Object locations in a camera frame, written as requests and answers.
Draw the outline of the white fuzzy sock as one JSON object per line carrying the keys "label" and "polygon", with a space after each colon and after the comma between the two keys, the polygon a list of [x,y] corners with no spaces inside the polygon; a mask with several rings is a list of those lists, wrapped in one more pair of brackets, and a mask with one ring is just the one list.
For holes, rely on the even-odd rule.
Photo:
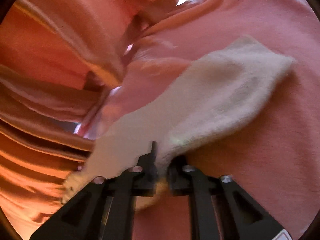
{"label": "white fuzzy sock", "polygon": [[125,113],[121,104],[108,102],[94,129],[98,137],[94,150],[82,171],[66,179],[62,204],[93,178],[113,178],[132,167],[155,141],[155,193],[139,200],[138,208],[152,205],[166,188],[164,177],[172,159],[249,124],[294,62],[248,36],[191,62],[139,61],[140,69],[152,77],[159,77],[165,67],[183,67],[183,72],[137,110]]}

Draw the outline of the pink fleece blanket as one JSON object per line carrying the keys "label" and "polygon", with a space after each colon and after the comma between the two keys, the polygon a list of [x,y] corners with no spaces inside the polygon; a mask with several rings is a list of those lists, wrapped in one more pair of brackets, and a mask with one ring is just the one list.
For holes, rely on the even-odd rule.
{"label": "pink fleece blanket", "polygon": [[152,140],[160,192],[138,206],[135,239],[188,239],[185,197],[164,176],[183,155],[228,175],[299,239],[319,209],[319,21],[299,0],[209,0],[153,27],[93,129],[84,178],[115,177]]}

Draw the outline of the orange satin curtain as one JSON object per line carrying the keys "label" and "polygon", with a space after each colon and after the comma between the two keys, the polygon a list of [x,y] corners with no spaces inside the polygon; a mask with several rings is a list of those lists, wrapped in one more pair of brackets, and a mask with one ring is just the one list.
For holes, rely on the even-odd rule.
{"label": "orange satin curtain", "polygon": [[130,24],[154,0],[1,0],[1,208],[23,239],[61,206],[93,142],[88,124],[124,79]]}

